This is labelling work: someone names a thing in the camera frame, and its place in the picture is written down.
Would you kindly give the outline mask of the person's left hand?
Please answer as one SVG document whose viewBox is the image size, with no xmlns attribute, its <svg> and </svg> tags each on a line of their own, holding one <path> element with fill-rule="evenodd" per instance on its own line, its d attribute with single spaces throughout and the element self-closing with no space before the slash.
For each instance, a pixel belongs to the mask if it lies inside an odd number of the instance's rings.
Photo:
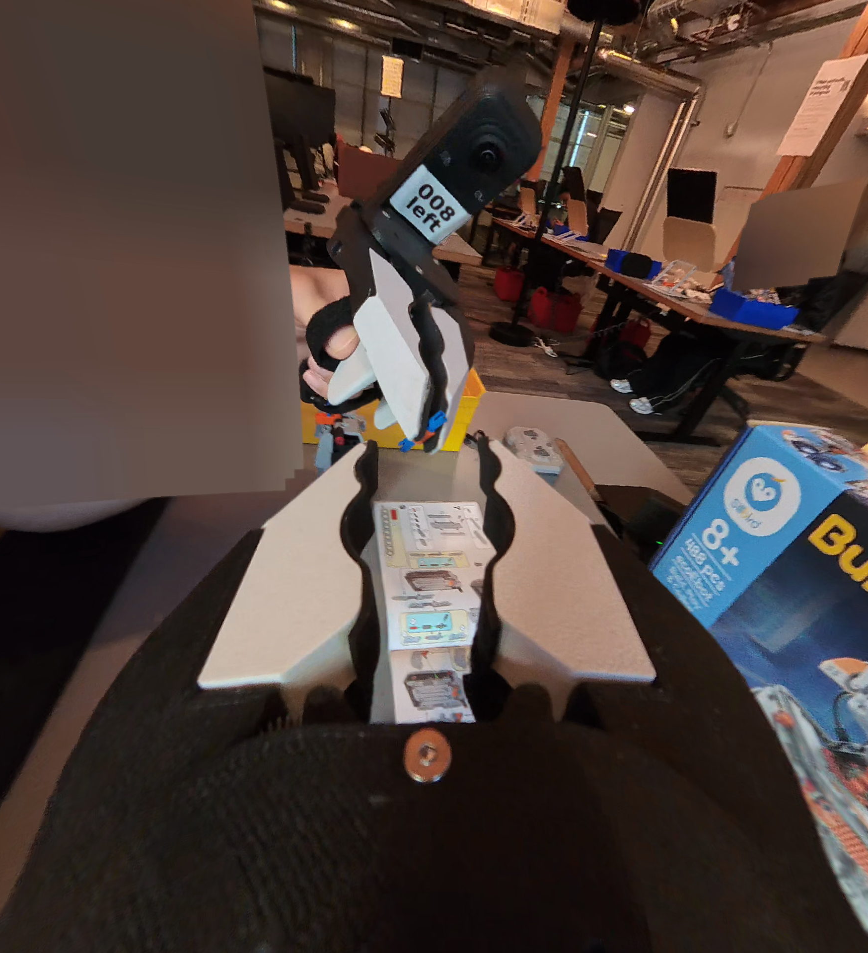
<svg viewBox="0 0 868 953">
<path fill-rule="evenodd" d="M 333 372 L 322 367 L 310 356 L 305 332 L 312 316 L 328 304 L 348 296 L 345 272 L 301 265 L 290 265 L 288 271 L 295 316 L 297 357 L 306 358 L 303 379 L 315 394 L 325 399 Z"/>
</svg>

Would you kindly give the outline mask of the white paper notice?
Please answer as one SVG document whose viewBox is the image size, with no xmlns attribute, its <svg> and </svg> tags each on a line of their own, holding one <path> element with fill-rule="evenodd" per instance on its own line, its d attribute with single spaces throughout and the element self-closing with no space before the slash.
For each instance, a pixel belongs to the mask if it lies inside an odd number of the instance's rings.
<svg viewBox="0 0 868 953">
<path fill-rule="evenodd" d="M 822 64 L 776 150 L 778 156 L 814 153 L 867 60 L 868 54 L 860 54 Z"/>
</svg>

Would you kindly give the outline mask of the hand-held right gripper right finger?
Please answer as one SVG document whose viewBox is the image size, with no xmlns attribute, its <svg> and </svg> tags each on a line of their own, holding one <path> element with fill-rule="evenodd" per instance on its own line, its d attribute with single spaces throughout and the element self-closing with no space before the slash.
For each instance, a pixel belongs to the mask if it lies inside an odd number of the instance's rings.
<svg viewBox="0 0 868 953">
<path fill-rule="evenodd" d="M 588 683 L 654 683 L 656 671 L 595 531 L 600 529 L 499 441 L 475 436 L 485 569 L 470 649 L 475 720 L 499 718 L 513 691 L 539 686 L 559 721 Z"/>
</svg>

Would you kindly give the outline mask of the black device with green light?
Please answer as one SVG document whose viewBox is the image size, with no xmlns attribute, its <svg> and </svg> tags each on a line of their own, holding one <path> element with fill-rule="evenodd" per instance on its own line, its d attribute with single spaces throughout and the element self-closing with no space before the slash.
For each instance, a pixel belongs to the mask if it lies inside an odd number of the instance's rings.
<svg viewBox="0 0 868 953">
<path fill-rule="evenodd" d="M 619 540 L 649 564 L 687 507 L 649 487 L 598 484 L 597 506 Z"/>
</svg>

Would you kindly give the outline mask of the large red container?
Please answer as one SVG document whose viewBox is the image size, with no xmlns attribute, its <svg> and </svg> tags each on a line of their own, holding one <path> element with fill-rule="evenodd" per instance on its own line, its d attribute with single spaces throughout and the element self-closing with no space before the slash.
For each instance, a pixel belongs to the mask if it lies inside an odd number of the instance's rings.
<svg viewBox="0 0 868 953">
<path fill-rule="evenodd" d="M 530 324 L 562 334 L 575 331 L 583 310 L 583 298 L 575 292 L 550 292 L 537 288 L 530 298 L 526 317 Z"/>
</svg>

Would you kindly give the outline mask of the small blue bin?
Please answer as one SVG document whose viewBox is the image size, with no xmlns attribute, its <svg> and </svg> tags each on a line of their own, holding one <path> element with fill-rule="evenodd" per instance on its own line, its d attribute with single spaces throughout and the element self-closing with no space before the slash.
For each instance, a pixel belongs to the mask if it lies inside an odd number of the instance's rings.
<svg viewBox="0 0 868 953">
<path fill-rule="evenodd" d="M 612 272 L 643 281 L 653 280 L 663 268 L 661 261 L 622 249 L 611 249 L 604 264 Z"/>
</svg>

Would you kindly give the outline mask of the yellow plastic bin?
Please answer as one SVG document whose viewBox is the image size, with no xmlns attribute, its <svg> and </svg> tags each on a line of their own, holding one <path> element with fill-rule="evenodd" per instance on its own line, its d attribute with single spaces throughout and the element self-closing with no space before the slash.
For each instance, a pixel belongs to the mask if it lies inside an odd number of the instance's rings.
<svg viewBox="0 0 868 953">
<path fill-rule="evenodd" d="M 452 429 L 444 438 L 441 447 L 444 451 L 459 451 L 468 427 L 473 420 L 475 411 L 486 389 L 477 371 L 470 370 L 463 395 L 458 405 Z M 404 440 L 404 433 L 397 423 L 383 430 L 375 426 L 375 413 L 379 401 L 374 400 L 354 411 L 319 411 L 314 405 L 302 402 L 300 404 L 301 438 L 305 444 L 317 444 L 321 432 L 330 423 L 331 418 L 336 426 L 342 428 L 346 435 L 353 435 L 362 441 L 374 441 L 382 449 L 399 449 Z"/>
</svg>

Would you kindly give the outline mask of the partly built toy robot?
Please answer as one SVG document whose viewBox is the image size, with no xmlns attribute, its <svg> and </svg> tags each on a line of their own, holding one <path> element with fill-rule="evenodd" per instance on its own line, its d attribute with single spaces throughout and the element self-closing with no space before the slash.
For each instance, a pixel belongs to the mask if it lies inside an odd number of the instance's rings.
<svg viewBox="0 0 868 953">
<path fill-rule="evenodd" d="M 366 421 L 354 411 L 316 413 L 317 452 L 314 461 L 319 475 L 334 465 L 352 448 L 365 443 Z"/>
</svg>

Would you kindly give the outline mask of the blue plastic connector pin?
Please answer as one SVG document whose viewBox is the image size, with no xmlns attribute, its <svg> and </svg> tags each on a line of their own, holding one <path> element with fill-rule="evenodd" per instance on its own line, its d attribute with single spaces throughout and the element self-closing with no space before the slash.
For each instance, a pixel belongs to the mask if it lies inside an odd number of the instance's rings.
<svg viewBox="0 0 868 953">
<path fill-rule="evenodd" d="M 438 440 L 440 439 L 440 436 L 439 436 L 440 430 L 442 429 L 445 421 L 446 421 L 446 416 L 444 412 L 439 411 L 433 414 L 428 419 L 428 426 L 423 436 L 421 436 L 419 439 L 410 439 L 410 438 L 404 437 L 398 444 L 399 451 L 409 452 L 412 449 L 414 449 L 415 446 L 418 444 L 427 446 L 428 443 L 430 442 L 433 442 L 433 445 L 436 446 L 438 443 Z"/>
</svg>

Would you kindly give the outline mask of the black floor stand pole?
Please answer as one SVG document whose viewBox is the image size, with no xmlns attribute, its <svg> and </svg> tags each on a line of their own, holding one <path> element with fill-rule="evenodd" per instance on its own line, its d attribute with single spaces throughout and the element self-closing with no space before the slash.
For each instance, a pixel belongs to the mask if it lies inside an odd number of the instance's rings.
<svg viewBox="0 0 868 953">
<path fill-rule="evenodd" d="M 528 308 L 528 298 L 535 285 L 537 262 L 536 255 L 543 245 L 546 233 L 550 208 L 557 201 L 561 181 L 561 171 L 570 144 L 570 136 L 575 124 L 576 115 L 580 110 L 583 90 L 589 77 L 592 60 L 600 40 L 604 24 L 622 27 L 630 24 L 641 14 L 641 2 L 638 1 L 602 1 L 602 2 L 574 2 L 573 14 L 578 17 L 580 7 L 589 7 L 597 13 L 592 22 L 591 33 L 584 46 L 583 64 L 576 80 L 571 96 L 570 110 L 561 136 L 560 147 L 547 182 L 547 189 L 540 203 L 540 217 L 530 243 L 527 246 L 527 257 L 524 268 L 523 287 L 514 306 L 509 321 L 496 321 L 489 326 L 489 337 L 505 346 L 526 348 L 533 338 L 529 328 L 523 326 L 523 318 Z"/>
</svg>

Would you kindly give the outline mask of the white instruction booklet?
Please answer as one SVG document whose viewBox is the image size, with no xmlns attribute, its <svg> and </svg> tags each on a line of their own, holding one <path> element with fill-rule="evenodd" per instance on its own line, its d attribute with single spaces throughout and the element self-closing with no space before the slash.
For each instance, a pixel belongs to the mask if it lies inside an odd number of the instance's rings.
<svg viewBox="0 0 868 953">
<path fill-rule="evenodd" d="M 476 502 L 377 502 L 393 718 L 471 723 L 464 688 L 495 549 Z"/>
</svg>

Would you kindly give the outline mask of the blue robot kit box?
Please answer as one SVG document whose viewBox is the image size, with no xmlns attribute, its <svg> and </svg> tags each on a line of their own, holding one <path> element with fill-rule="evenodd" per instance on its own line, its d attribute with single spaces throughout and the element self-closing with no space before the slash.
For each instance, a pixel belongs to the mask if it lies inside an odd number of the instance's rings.
<svg viewBox="0 0 868 953">
<path fill-rule="evenodd" d="M 868 449 L 751 422 L 651 571 L 750 686 L 868 932 Z"/>
</svg>

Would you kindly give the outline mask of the large blue bin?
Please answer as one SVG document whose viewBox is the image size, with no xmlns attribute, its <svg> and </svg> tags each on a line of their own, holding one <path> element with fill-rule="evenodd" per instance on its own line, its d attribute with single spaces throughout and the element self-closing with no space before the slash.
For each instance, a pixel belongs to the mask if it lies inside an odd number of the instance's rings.
<svg viewBox="0 0 868 953">
<path fill-rule="evenodd" d="M 796 321 L 799 309 L 781 303 L 759 301 L 743 293 L 720 287 L 712 297 L 709 313 L 750 327 L 778 331 Z"/>
</svg>

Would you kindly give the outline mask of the grey remote controller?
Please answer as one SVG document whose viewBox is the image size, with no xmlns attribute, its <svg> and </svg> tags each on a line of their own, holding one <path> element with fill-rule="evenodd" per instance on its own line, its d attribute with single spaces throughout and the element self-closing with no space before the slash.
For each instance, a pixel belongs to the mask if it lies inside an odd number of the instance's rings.
<svg viewBox="0 0 868 953">
<path fill-rule="evenodd" d="M 515 457 L 551 484 L 558 480 L 566 465 L 552 439 L 536 428 L 511 427 L 504 435 L 503 444 Z"/>
</svg>

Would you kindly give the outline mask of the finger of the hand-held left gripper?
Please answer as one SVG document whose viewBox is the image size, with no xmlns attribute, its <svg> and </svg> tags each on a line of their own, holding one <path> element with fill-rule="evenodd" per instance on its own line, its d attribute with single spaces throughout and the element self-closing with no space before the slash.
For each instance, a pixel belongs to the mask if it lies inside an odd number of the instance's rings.
<svg viewBox="0 0 868 953">
<path fill-rule="evenodd" d="M 429 375 L 429 393 L 426 425 L 433 414 L 442 411 L 446 415 L 437 445 L 430 442 L 426 446 L 428 454 L 441 450 L 444 438 L 452 428 L 473 357 L 472 334 L 460 309 L 427 302 L 426 370 Z"/>
<path fill-rule="evenodd" d="M 374 423 L 380 430 L 397 423 L 404 437 L 419 439 L 428 426 L 429 393 L 419 312 L 430 295 L 381 254 L 367 255 L 372 290 L 356 310 L 354 326 L 380 392 Z"/>
</svg>

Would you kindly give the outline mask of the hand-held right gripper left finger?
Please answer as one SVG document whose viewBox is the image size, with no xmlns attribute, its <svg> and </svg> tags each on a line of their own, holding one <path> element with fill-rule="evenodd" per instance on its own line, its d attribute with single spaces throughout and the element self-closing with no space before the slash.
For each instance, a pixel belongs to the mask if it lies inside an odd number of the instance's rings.
<svg viewBox="0 0 868 953">
<path fill-rule="evenodd" d="M 345 691 L 374 673 L 376 640 L 352 643 L 373 607 L 361 555 L 373 535 L 379 451 L 350 450 L 261 527 L 198 677 L 202 690 L 274 686 L 301 716 L 317 688 Z"/>
</svg>

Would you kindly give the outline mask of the black bag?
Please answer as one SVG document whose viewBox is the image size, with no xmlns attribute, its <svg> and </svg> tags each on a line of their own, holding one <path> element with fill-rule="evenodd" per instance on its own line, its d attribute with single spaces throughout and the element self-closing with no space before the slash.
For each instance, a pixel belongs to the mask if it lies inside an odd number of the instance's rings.
<svg viewBox="0 0 868 953">
<path fill-rule="evenodd" d="M 604 339 L 594 360 L 595 373 L 607 380 L 626 380 L 631 393 L 639 397 L 660 397 L 688 388 L 710 361 L 700 337 L 685 330 L 669 332 L 646 354 L 646 330 L 642 321 L 633 322 L 618 336 Z"/>
</svg>

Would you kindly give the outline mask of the open cardboard box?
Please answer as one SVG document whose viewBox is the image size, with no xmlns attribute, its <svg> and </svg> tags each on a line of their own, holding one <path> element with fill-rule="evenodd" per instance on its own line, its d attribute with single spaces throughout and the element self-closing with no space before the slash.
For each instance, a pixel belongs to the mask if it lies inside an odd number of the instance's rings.
<svg viewBox="0 0 868 953">
<path fill-rule="evenodd" d="M 721 278 L 726 269 L 726 282 L 734 278 L 734 266 L 728 263 L 737 255 L 738 243 L 744 227 L 724 241 L 719 248 L 719 239 L 714 224 L 693 219 L 667 216 L 663 221 L 663 260 L 681 261 L 694 269 L 690 279 L 709 287 L 714 279 Z"/>
</svg>

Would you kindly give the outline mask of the long wooden table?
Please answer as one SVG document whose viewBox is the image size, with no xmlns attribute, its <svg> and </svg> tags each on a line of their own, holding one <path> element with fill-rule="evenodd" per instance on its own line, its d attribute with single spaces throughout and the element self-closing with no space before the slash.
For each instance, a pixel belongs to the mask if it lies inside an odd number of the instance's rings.
<svg viewBox="0 0 868 953">
<path fill-rule="evenodd" d="M 803 352 L 823 341 L 822 335 L 806 332 L 793 325 L 772 329 L 715 315 L 689 299 L 666 294 L 651 282 L 607 268 L 606 256 L 595 254 L 591 247 L 585 248 L 582 243 L 563 242 L 545 234 L 543 244 L 560 256 L 582 262 L 584 267 L 597 276 L 596 286 L 607 294 L 606 304 L 582 353 L 560 354 L 570 370 L 593 369 L 595 361 L 604 350 L 603 340 L 612 341 L 618 338 L 620 328 L 636 314 L 670 332 L 678 331 L 687 323 L 691 323 L 694 326 L 720 331 L 729 340 L 726 356 L 714 363 L 702 387 L 681 411 L 678 423 L 668 432 L 637 431 L 636 434 L 644 441 L 718 447 L 719 442 L 714 437 L 697 435 L 696 429 L 716 399 L 725 399 L 741 421 L 748 419 L 748 404 L 738 397 L 728 386 L 728 382 L 737 374 L 741 360 L 753 347 L 761 344 L 767 348 L 778 347 Z"/>
</svg>

